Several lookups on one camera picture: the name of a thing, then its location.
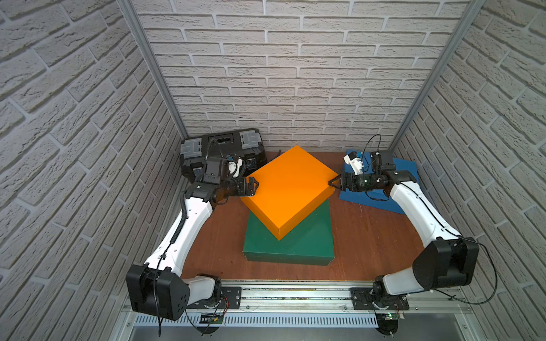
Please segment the blue shoebox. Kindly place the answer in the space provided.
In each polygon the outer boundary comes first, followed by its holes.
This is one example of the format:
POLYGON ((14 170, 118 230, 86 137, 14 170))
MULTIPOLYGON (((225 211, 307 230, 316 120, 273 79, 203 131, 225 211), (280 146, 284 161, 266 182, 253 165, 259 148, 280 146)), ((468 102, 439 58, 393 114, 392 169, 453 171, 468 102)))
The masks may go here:
MULTIPOLYGON (((407 161, 404 159, 398 159, 392 157, 390 151, 379 151, 379 155, 376 155, 376 151, 365 152, 348 149, 346 154, 356 153, 358 158, 363 159, 364 173, 374 173, 378 169, 386 169, 388 166, 392 166, 396 171, 408 171, 412 174, 417 182, 419 182, 419 176, 417 173, 417 165, 413 161, 407 161)), ((381 210, 386 210, 392 213, 398 213, 403 215, 402 208, 391 198, 388 198, 383 189, 372 190, 370 192, 351 192, 349 190, 341 191, 339 193, 339 199, 357 203, 368 207, 374 207, 381 210)))

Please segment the orange shoebox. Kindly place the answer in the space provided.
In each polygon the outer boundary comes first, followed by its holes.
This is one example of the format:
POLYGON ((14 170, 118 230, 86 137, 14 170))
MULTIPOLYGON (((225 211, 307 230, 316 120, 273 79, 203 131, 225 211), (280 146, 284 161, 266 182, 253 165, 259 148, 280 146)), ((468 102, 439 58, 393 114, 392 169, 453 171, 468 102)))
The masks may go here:
POLYGON ((337 173, 299 146, 282 153, 251 176, 259 183, 243 203, 277 240, 334 194, 337 173))

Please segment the green shoebox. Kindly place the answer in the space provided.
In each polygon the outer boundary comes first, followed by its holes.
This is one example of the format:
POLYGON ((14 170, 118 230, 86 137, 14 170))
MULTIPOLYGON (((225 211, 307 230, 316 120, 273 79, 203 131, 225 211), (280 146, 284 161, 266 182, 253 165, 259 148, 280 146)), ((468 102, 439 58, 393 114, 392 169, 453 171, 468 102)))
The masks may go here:
POLYGON ((328 266, 335 259, 330 202, 323 202, 281 240, 251 213, 243 254, 248 261, 328 266))

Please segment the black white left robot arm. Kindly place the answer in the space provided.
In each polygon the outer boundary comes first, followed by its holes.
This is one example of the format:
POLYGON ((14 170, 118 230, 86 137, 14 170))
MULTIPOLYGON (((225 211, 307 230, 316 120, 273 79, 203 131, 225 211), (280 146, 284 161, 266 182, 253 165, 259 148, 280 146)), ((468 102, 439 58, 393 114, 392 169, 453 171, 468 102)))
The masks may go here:
POLYGON ((221 280, 201 274, 181 275, 189 251, 213 210, 229 197, 251 197, 259 183, 244 176, 247 165, 237 154, 206 159, 203 172, 181 194, 181 211, 166 237, 142 265, 132 265, 126 275, 132 310, 159 321, 178 320, 186 308, 220 303, 221 280))

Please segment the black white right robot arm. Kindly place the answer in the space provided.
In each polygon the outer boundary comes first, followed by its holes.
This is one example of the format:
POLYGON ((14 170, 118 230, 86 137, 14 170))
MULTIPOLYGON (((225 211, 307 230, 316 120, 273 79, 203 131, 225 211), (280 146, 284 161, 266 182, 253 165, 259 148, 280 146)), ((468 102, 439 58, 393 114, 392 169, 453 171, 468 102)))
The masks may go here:
POLYGON ((397 168, 390 152, 376 151, 366 163, 362 154, 352 151, 344 163, 351 170, 328 184, 342 192, 382 190, 387 200, 400 206, 424 246, 411 267, 376 278, 367 298, 375 308, 388 309, 408 294, 471 283, 479 243, 459 235, 425 197, 416 177, 397 168))

